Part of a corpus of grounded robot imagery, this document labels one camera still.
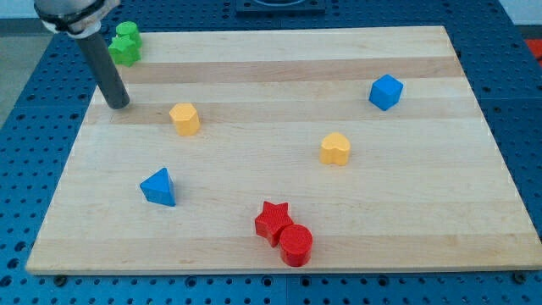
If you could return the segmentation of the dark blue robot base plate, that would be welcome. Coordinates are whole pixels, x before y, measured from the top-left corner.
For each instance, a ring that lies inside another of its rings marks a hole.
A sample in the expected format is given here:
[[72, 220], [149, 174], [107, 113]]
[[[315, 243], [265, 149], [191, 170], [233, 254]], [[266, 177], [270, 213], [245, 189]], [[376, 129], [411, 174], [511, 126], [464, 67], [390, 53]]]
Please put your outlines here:
[[326, 0], [235, 0], [238, 15], [324, 13]]

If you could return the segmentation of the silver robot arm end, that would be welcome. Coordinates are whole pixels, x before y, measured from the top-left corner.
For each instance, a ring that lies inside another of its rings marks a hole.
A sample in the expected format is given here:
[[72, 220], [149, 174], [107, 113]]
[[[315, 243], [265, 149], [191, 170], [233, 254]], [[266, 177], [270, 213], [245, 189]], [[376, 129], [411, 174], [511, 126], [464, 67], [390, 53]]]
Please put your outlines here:
[[34, 9], [53, 33], [64, 32], [75, 39], [87, 38], [101, 29], [101, 21], [120, 0], [35, 0]]

